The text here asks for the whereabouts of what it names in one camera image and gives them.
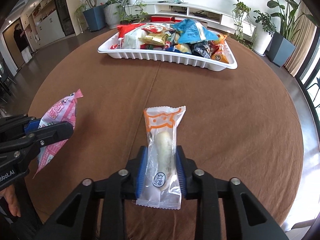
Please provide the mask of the left human hand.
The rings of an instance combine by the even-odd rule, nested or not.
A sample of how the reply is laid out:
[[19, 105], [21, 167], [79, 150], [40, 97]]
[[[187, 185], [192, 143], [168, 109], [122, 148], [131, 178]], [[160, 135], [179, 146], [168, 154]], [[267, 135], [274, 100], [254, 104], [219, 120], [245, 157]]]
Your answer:
[[15, 187], [14, 185], [10, 185], [9, 187], [3, 189], [0, 192], [1, 197], [4, 197], [6, 200], [9, 211], [14, 217], [20, 217], [21, 216], [21, 210], [20, 205], [15, 193]]

